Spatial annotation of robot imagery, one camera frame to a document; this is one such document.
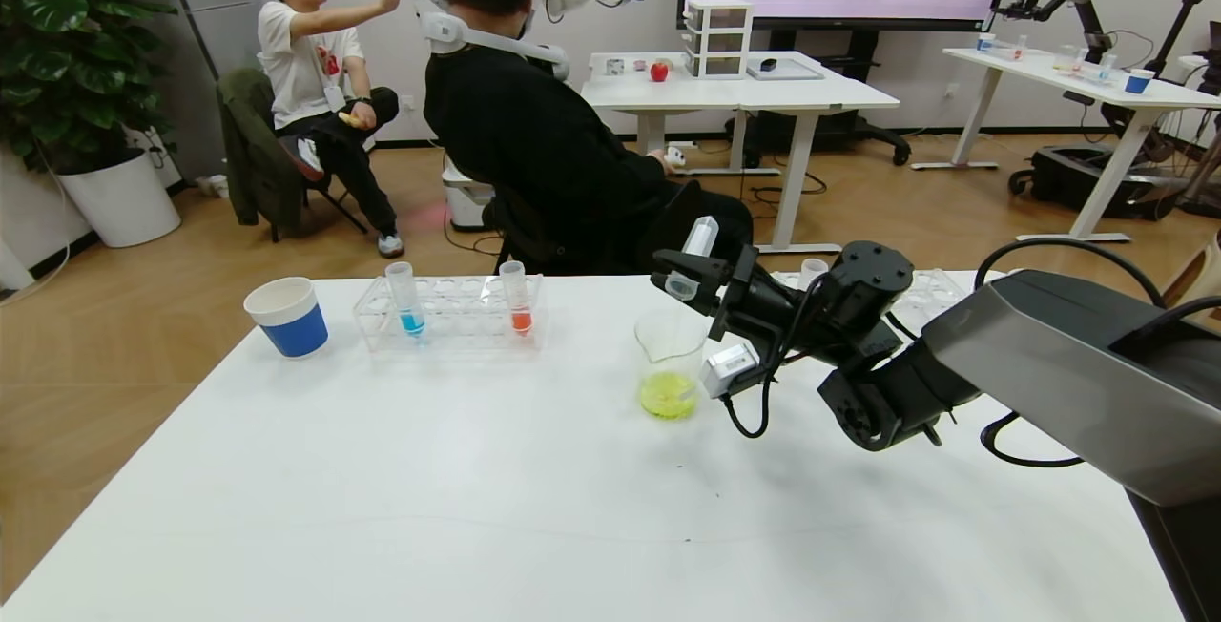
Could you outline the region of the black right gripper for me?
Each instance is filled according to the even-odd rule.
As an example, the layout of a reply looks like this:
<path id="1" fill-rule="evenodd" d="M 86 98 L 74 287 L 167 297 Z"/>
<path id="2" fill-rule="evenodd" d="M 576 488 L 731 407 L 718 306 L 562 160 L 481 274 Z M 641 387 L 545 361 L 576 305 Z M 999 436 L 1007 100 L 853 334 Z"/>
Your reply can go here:
<path id="1" fill-rule="evenodd" d="M 653 253 L 654 288 L 702 315 L 714 315 L 708 337 L 726 334 L 759 342 L 807 342 L 806 293 L 759 266 L 759 253 L 745 247 L 735 265 L 714 257 L 662 249 Z M 720 286 L 725 291 L 719 297 Z"/>

